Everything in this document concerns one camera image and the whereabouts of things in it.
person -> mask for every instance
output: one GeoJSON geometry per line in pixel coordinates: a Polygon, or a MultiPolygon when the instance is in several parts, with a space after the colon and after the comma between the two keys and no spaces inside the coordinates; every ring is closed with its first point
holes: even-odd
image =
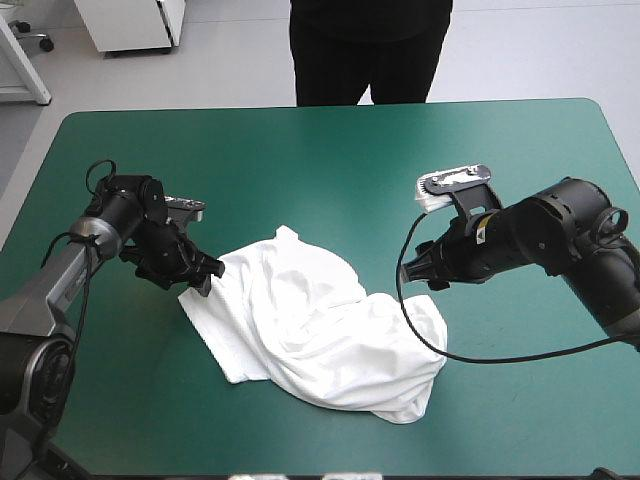
{"type": "Polygon", "coordinates": [[[426,101],[452,0],[291,0],[298,106],[426,101]]]}

white cloth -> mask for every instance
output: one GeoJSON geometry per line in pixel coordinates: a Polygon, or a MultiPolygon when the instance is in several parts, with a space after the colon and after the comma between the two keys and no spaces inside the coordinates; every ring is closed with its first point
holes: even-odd
{"type": "MultiPolygon", "coordinates": [[[[347,262],[287,227],[221,260],[209,296],[189,289],[180,303],[229,382],[271,379],[315,405],[394,423],[424,415],[445,358],[414,337],[395,299],[367,296],[347,262]]],[[[431,298],[405,305],[422,335],[446,349],[431,298]]]]}

green table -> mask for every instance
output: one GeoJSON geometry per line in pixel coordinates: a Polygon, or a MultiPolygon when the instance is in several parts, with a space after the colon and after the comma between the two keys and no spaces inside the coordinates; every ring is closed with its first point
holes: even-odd
{"type": "MultiPolygon", "coordinates": [[[[489,165],[505,205],[566,175],[592,180],[629,210],[640,242],[638,190],[588,100],[81,113],[60,128],[0,255],[0,296],[82,212],[85,169],[105,157],[206,201],[205,221],[191,228],[203,250],[222,254],[286,224],[349,260],[369,292],[394,291],[419,213],[417,176],[461,164],[489,165]]],[[[416,242],[439,236],[453,214],[434,214],[416,242]]],[[[450,362],[426,416],[397,426],[308,405],[270,382],[229,385],[178,304],[184,287],[167,293],[119,261],[92,286],[57,444],[94,473],[640,471],[631,347],[515,366],[450,362]]],[[[526,354],[603,336],[564,282],[535,266],[433,296],[459,353],[526,354]]]]}

caster wheel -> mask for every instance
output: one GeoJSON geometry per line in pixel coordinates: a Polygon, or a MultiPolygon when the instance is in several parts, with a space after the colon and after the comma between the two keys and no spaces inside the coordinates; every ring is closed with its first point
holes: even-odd
{"type": "Polygon", "coordinates": [[[27,22],[18,22],[16,23],[16,29],[20,33],[29,33],[31,31],[31,25],[27,22]]]}
{"type": "Polygon", "coordinates": [[[43,38],[40,40],[40,48],[45,52],[50,52],[53,50],[53,41],[50,38],[43,38]]]}

black cable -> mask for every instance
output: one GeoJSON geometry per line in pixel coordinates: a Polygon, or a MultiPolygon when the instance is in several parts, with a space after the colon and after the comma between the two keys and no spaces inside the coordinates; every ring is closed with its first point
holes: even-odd
{"type": "Polygon", "coordinates": [[[111,177],[113,177],[113,176],[116,174],[116,168],[117,168],[117,167],[116,167],[116,162],[114,162],[113,160],[109,160],[109,159],[107,158],[107,159],[105,159],[105,160],[98,160],[97,162],[93,162],[93,163],[89,166],[89,168],[87,169],[87,173],[86,173],[86,174],[85,174],[85,176],[84,176],[84,184],[85,184],[85,186],[87,187],[87,191],[88,191],[91,195],[95,195],[95,194],[96,194],[96,192],[95,192],[94,190],[91,190],[91,187],[89,186],[89,176],[91,175],[91,172],[93,172],[93,170],[94,170],[96,167],[99,167],[100,165],[105,164],[105,163],[109,163],[109,164],[111,165],[111,171],[109,172],[107,183],[108,183],[108,181],[109,181],[109,180],[111,180],[111,177]]]}
{"type": "Polygon", "coordinates": [[[82,337],[82,331],[84,329],[84,323],[87,316],[87,306],[89,303],[89,291],[91,288],[91,274],[93,272],[92,252],[95,250],[96,254],[98,254],[98,246],[96,244],[96,239],[98,238],[97,235],[90,235],[88,237],[84,237],[82,235],[74,234],[71,232],[64,232],[59,235],[56,235],[56,237],[49,244],[49,248],[47,249],[47,253],[45,254],[45,257],[42,261],[41,267],[43,267],[47,263],[47,260],[51,255],[51,252],[53,251],[55,244],[65,236],[70,237],[71,242],[82,243],[84,244],[84,247],[85,247],[87,267],[86,267],[86,273],[85,273],[85,278],[83,282],[82,306],[80,308],[80,318],[78,320],[78,327],[76,328],[75,340],[73,342],[73,346],[71,347],[71,353],[69,354],[69,363],[67,364],[67,368],[65,369],[63,378],[61,380],[62,381],[62,386],[60,389],[60,391],[62,392],[61,398],[53,407],[53,410],[49,415],[49,418],[43,425],[42,432],[40,433],[37,441],[34,444],[34,448],[33,448],[34,460],[32,464],[39,460],[42,460],[41,457],[46,452],[44,447],[46,446],[49,439],[52,437],[51,431],[60,422],[60,419],[62,417],[62,410],[66,402],[69,389],[71,387],[71,378],[72,378],[72,372],[75,364],[75,358],[78,353],[78,346],[80,345],[80,339],[82,337]]]}
{"type": "Polygon", "coordinates": [[[580,345],[578,347],[573,347],[573,348],[567,348],[564,350],[556,350],[556,351],[552,351],[552,352],[545,352],[545,353],[539,353],[536,355],[525,355],[525,356],[521,356],[521,357],[505,357],[505,358],[472,358],[472,357],[465,357],[462,355],[456,355],[455,353],[449,353],[446,352],[444,350],[440,350],[438,347],[432,345],[431,343],[429,343],[428,340],[426,340],[422,335],[420,335],[420,332],[418,332],[418,330],[416,330],[416,328],[413,326],[413,323],[411,323],[411,319],[409,318],[409,314],[407,313],[407,309],[405,308],[404,305],[404,298],[402,296],[402,281],[401,281],[401,276],[400,276],[400,272],[401,272],[401,268],[402,268],[402,260],[404,259],[404,254],[407,251],[407,247],[409,246],[409,243],[411,242],[411,238],[413,237],[413,233],[415,232],[416,228],[418,227],[418,224],[427,216],[426,213],[422,213],[416,220],[415,222],[413,222],[413,225],[411,226],[411,228],[409,229],[409,233],[407,234],[407,239],[404,242],[404,245],[402,246],[402,249],[400,250],[400,256],[398,257],[398,263],[396,265],[396,291],[398,293],[398,301],[400,302],[400,309],[402,310],[402,314],[404,315],[404,319],[407,321],[407,325],[409,325],[409,328],[411,329],[411,331],[413,332],[413,334],[418,338],[418,340],[420,340],[420,342],[422,342],[422,344],[424,346],[426,346],[429,350],[442,355],[444,357],[450,358],[452,360],[457,360],[459,362],[464,362],[464,363],[473,363],[473,364],[479,364],[479,365],[496,365],[496,364],[506,364],[506,363],[524,363],[524,362],[533,362],[535,360],[544,360],[547,358],[554,358],[554,357],[562,357],[565,355],[573,355],[575,353],[580,353],[580,352],[586,352],[587,350],[592,350],[594,348],[598,348],[598,347],[602,347],[604,345],[610,345],[612,343],[617,343],[617,342],[624,342],[626,340],[630,340],[632,338],[636,338],[638,337],[638,335],[618,335],[615,337],[611,337],[611,338],[605,338],[603,340],[598,340],[597,342],[592,342],[592,343],[587,343],[585,345],[580,345]]]}

